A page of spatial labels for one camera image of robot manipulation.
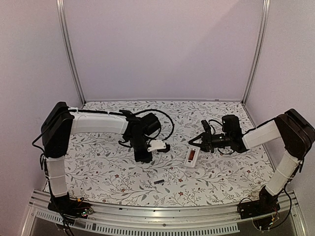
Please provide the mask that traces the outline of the white remote control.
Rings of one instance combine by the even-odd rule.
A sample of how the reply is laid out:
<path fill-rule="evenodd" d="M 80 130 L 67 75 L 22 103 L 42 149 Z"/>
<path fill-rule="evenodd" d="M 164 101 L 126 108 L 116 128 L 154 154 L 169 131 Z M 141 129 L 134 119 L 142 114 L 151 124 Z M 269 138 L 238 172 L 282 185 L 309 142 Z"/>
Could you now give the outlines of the white remote control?
<path fill-rule="evenodd" d="M 194 168 L 197 163 L 199 153 L 200 153 L 199 147 L 190 146 L 184 161 L 184 166 Z"/>

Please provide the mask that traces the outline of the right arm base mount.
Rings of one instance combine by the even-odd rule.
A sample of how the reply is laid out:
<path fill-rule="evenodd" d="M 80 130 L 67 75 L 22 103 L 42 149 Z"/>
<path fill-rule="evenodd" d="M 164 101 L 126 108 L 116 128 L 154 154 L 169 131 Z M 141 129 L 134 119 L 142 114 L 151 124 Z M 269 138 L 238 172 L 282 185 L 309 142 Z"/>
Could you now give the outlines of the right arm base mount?
<path fill-rule="evenodd" d="M 263 200 L 243 198 L 237 205 L 241 219 L 252 219 L 253 226 L 259 231 L 269 231 L 279 220 L 280 205 L 278 201 L 266 205 Z"/>

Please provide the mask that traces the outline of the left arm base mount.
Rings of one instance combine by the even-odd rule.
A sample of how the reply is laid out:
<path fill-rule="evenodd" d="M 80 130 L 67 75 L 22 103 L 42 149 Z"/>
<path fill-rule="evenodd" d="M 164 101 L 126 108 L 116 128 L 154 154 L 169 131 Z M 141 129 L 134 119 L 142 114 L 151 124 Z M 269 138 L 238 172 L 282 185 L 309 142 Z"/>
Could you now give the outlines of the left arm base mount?
<path fill-rule="evenodd" d="M 84 198 L 71 199 L 69 193 L 61 197 L 50 194 L 48 209 L 67 218 L 87 218 L 94 212 L 92 205 L 84 201 Z"/>

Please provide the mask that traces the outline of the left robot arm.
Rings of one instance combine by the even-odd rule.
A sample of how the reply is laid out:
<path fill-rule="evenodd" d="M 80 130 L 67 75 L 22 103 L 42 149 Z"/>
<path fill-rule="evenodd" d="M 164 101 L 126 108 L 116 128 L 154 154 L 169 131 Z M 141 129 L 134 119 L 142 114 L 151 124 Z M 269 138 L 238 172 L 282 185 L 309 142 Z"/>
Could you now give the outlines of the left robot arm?
<path fill-rule="evenodd" d="M 40 139 L 43 144 L 44 170 L 49 181 L 53 203 L 62 213 L 70 213 L 72 200 L 66 197 L 64 159 L 71 135 L 80 133 L 121 134 L 130 144 L 137 162 L 149 163 L 152 151 L 166 148 L 162 140 L 150 140 L 149 136 L 160 130 L 159 119 L 152 113 L 143 117 L 127 111 L 117 113 L 88 111 L 70 108 L 65 102 L 55 105 L 41 127 Z"/>

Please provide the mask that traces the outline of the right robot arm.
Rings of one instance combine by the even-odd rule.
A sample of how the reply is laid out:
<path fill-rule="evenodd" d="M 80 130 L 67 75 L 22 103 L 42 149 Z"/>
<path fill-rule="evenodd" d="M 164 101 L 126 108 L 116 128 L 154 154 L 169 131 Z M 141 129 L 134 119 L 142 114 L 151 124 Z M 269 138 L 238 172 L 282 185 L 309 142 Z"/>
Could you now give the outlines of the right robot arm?
<path fill-rule="evenodd" d="M 246 132 L 242 131 L 236 115 L 221 118 L 221 133 L 214 133 L 208 121 L 202 120 L 201 123 L 203 132 L 189 140 L 189 145 L 203 152 L 213 153 L 216 148 L 230 148 L 241 154 L 269 143 L 282 144 L 282 157 L 254 204 L 258 214 L 265 214 L 273 207 L 273 199 L 284 191 L 303 166 L 315 142 L 315 128 L 295 109 L 289 109 Z"/>

